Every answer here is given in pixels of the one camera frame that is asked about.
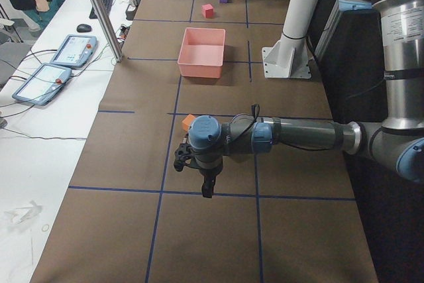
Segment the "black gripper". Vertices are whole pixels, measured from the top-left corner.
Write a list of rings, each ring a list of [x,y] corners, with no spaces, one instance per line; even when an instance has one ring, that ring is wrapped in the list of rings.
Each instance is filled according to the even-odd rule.
[[[195,163],[197,169],[201,171],[204,177],[204,181],[201,187],[202,196],[204,198],[212,198],[214,194],[214,187],[216,183],[216,176],[218,176],[223,170],[223,159],[218,158],[212,162],[202,162],[196,158]]]

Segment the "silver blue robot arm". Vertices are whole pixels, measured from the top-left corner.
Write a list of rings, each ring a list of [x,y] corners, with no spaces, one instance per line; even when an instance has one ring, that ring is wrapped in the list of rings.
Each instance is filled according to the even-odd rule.
[[[387,116],[380,122],[341,124],[250,114],[220,123],[196,118],[175,152],[174,168],[198,170],[202,196],[211,198],[225,156],[266,153],[276,144],[306,151],[342,150],[377,162],[398,176],[423,182],[423,0],[338,0],[340,11],[375,10],[380,16],[384,55],[381,80],[362,86],[340,102],[340,114],[366,95],[384,90]]]

